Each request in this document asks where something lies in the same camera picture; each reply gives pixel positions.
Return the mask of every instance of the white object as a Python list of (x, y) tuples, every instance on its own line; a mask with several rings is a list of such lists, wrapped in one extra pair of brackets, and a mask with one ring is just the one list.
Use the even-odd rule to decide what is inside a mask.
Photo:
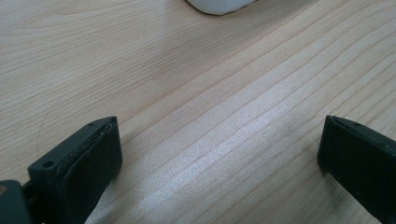
[(198, 10), (214, 15), (224, 15), (247, 6), (255, 0), (187, 0)]

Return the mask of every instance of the wood grain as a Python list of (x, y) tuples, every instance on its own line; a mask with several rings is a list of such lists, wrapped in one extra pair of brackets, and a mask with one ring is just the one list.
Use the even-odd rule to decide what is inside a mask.
[(119, 118), (88, 223), (377, 223), (317, 164), (328, 114), (396, 138), (396, 1), (0, 1), (0, 179)]

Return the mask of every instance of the black plastic piece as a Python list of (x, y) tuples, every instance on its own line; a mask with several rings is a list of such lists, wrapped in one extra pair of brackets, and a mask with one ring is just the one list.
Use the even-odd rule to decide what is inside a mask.
[(328, 116), (318, 163), (379, 221), (396, 223), (395, 141), (357, 122)]
[(32, 223), (18, 181), (0, 181), (0, 214), (1, 224)]
[(22, 188), (0, 182), (0, 224), (84, 223), (121, 164), (117, 118), (87, 124), (34, 162)]

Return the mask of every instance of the light wood surface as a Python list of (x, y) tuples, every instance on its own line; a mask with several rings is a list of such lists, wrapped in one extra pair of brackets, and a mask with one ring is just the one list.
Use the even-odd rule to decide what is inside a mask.
[(396, 1), (0, 1), (0, 179), (119, 118), (88, 223), (376, 223), (316, 163), (328, 114), (396, 138)]

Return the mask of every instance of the small hole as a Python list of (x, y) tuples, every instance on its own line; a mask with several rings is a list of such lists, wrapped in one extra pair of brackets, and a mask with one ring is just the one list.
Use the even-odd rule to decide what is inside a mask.
[(7, 187), (3, 186), (3, 185), (0, 185), (0, 195), (2, 195), (6, 191), (7, 191)]
[(43, 163), (43, 167), (44, 168), (49, 168), (51, 166), (53, 166), (54, 162), (53, 161), (46, 161)]

